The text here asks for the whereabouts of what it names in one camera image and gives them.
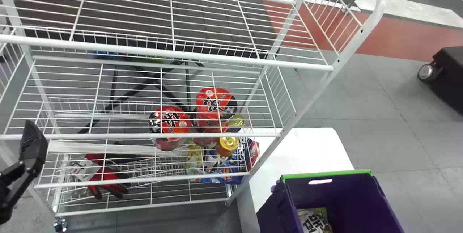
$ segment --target red floor stripe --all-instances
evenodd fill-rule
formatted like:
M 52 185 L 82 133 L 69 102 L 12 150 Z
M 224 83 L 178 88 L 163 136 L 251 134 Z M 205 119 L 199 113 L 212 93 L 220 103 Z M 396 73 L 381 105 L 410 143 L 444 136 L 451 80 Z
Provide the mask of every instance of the red floor stripe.
M 264 4 L 282 7 L 281 4 L 272 2 L 264 2 Z M 318 5 L 316 4 L 311 11 L 315 12 L 317 8 Z M 329 14 L 330 9 L 331 7 L 326 7 L 324 10 L 324 6 L 320 5 L 315 17 L 321 16 L 321 18 L 325 18 Z M 268 7 L 268 10 L 268 16 L 273 21 L 273 26 L 280 27 L 286 17 L 285 13 L 280 12 L 284 12 L 285 9 Z M 328 36 L 334 32 L 333 37 L 338 37 L 342 33 L 343 27 L 349 22 L 349 18 L 343 18 L 344 14 L 342 13 L 337 14 L 335 19 L 333 19 L 334 12 L 336 11 L 337 8 L 329 14 L 331 17 L 327 19 L 327 23 L 324 25 L 326 27 L 329 25 L 328 22 L 333 21 L 331 27 L 327 30 Z M 302 7 L 299 13 L 314 40 L 317 42 L 317 45 L 319 45 L 319 48 L 322 50 L 332 50 L 307 9 Z M 355 12 L 355 15 L 360 22 L 364 22 L 369 13 Z M 338 25 L 338 22 L 341 22 L 341 24 L 336 29 L 335 27 Z M 342 33 L 341 38 L 339 38 L 335 46 L 336 48 L 341 47 L 353 27 L 354 24 L 351 23 L 349 28 Z M 304 30 L 304 28 L 298 26 L 291 27 L 288 34 L 293 35 L 293 37 L 286 37 L 284 45 L 313 48 L 313 46 L 309 45 L 311 42 L 308 36 L 302 35 L 302 32 L 297 30 Z M 452 46 L 463 46 L 463 30 L 383 17 L 375 30 L 372 31 L 367 40 L 357 50 L 357 53 L 430 62 L 433 60 L 433 55 L 441 48 Z

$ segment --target purple plastic crate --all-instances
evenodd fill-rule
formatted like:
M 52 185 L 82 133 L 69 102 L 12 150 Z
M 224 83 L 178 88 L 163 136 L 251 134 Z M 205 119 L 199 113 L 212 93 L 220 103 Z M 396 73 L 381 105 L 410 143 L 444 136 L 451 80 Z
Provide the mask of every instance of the purple plastic crate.
M 352 172 L 282 177 L 257 213 L 261 232 L 303 233 L 296 209 L 326 208 L 334 233 L 404 233 L 377 179 L 370 173 L 346 173 Z

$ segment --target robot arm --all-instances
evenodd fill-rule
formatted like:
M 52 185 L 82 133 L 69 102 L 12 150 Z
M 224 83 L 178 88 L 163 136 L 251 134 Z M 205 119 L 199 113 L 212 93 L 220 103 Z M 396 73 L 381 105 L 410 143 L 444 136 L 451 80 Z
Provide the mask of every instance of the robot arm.
M 47 149 L 45 136 L 33 122 L 27 120 L 18 162 L 0 173 L 0 225 L 10 220 L 13 207 L 42 171 Z

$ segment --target green crate rim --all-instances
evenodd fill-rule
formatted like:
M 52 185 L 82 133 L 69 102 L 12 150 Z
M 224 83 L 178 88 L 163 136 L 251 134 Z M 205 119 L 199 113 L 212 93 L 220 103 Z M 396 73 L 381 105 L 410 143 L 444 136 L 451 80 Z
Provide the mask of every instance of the green crate rim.
M 281 175 L 280 181 L 282 181 L 283 183 L 286 183 L 286 180 L 289 180 L 289 179 L 332 177 L 332 176 L 354 175 L 354 174 L 369 174 L 370 176 L 372 176 L 371 169 L 354 169 L 354 170 L 340 170 L 340 171 L 318 172 L 318 173 L 287 174 L 287 175 Z

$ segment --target caster wheel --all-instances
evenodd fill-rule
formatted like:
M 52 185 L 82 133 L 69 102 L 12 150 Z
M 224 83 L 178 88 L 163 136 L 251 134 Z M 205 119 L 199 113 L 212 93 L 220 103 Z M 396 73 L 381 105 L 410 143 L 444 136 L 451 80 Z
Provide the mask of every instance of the caster wheel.
M 426 64 L 418 71 L 418 79 L 426 84 L 432 83 L 440 76 L 442 70 L 442 68 L 438 68 L 435 64 Z
M 56 221 L 53 223 L 53 227 L 55 228 L 56 232 L 66 232 L 68 230 L 67 228 L 68 223 L 66 219 L 58 218 Z

